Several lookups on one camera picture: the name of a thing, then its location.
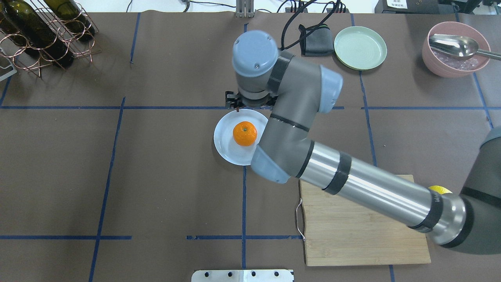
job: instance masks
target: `light blue cap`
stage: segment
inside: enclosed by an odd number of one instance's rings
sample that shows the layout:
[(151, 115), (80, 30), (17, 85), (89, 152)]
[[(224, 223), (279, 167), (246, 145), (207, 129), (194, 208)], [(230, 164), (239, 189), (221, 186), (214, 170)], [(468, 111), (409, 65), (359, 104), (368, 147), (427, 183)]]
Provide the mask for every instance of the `light blue cap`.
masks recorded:
[(291, 177), (259, 145), (256, 146), (250, 165), (255, 173), (273, 182), (283, 184)]
[(320, 73), (322, 76), (322, 92), (318, 112), (328, 113), (339, 98), (339, 93), (343, 88), (343, 77), (322, 65), (320, 65)]
[(273, 68), (279, 57), (275, 40), (264, 31), (240, 35), (233, 44), (233, 68), (244, 77), (257, 77)]
[(485, 138), (485, 141), (482, 143), (480, 147), (482, 147), (485, 143), (491, 141), (492, 139), (500, 138), (501, 137), (501, 126), (494, 127), (493, 129), (490, 130), (489, 134), (487, 134), (487, 137)]

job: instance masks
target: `wine bottle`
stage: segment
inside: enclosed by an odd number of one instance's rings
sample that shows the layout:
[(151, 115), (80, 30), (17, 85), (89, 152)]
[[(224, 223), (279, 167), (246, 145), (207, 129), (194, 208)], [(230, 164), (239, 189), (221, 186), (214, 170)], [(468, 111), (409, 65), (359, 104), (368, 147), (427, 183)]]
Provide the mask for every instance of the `wine bottle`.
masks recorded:
[[(18, 29), (5, 18), (4, 14), (2, 13), (1, 3), (0, 3), (0, 31), (5, 35), (15, 34), (19, 32)], [(24, 48), (27, 46), (26, 38), (24, 38), (23, 36), (9, 36), (9, 39), (18, 47)], [(38, 58), (40, 57), (40, 52), (30, 47), (26, 47), (25, 53), (35, 60), (38, 60)]]
[(44, 2), (49, 6), (49, 8), (51, 8), (59, 19), (69, 21), (64, 25), (70, 32), (74, 34), (81, 34), (87, 28), (87, 31), (78, 40), (86, 42), (91, 40), (96, 34), (92, 24), (82, 14), (82, 11), (73, 0), (44, 0)]
[(53, 65), (64, 68), (71, 66), (74, 60), (73, 53), (68, 46), (57, 38), (56, 33), (40, 18), (35, 10), (22, 0), (0, 0), (3, 4), (5, 18), (11, 22), (35, 48), (43, 49), (47, 60), (54, 61)]

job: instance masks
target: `gray cloth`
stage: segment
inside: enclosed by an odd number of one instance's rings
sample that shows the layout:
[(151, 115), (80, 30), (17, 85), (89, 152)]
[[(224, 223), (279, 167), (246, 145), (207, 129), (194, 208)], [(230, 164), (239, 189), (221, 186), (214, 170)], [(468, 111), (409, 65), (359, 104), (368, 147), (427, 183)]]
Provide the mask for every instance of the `gray cloth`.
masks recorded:
[(305, 39), (300, 41), (301, 54), (303, 56), (323, 57), (330, 56), (332, 53), (334, 53), (332, 32), (327, 25), (321, 25), (319, 27), (312, 26), (309, 28), (305, 28), (303, 25), (299, 25), (299, 30), (301, 31), (300, 37), (303, 37), (311, 30), (315, 30)]

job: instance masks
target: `wooden cutting board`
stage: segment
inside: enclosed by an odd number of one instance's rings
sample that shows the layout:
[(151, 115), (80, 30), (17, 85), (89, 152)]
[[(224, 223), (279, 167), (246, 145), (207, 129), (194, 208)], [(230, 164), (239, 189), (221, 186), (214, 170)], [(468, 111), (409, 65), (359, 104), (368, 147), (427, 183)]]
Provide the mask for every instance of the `wooden cutting board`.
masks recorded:
[(307, 266), (431, 263), (424, 234), (304, 181), (301, 197)]

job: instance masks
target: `tangerine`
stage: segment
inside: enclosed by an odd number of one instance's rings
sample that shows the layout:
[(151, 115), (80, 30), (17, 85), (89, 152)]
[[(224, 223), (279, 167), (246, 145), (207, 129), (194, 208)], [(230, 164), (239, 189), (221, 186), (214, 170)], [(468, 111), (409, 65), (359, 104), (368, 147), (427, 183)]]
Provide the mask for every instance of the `tangerine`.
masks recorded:
[(233, 139), (240, 146), (250, 146), (256, 138), (258, 138), (258, 130), (248, 121), (242, 121), (233, 128)]

